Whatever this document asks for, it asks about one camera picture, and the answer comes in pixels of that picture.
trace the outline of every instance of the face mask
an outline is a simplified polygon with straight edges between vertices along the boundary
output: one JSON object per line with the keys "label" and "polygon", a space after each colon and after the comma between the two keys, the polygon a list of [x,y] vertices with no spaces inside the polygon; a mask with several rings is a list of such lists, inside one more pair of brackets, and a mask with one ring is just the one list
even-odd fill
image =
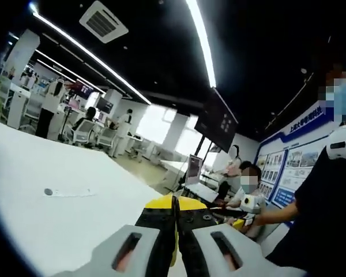
{"label": "face mask", "polygon": [[258,186],[258,177],[256,176],[241,176],[241,187],[246,193],[251,193]]}

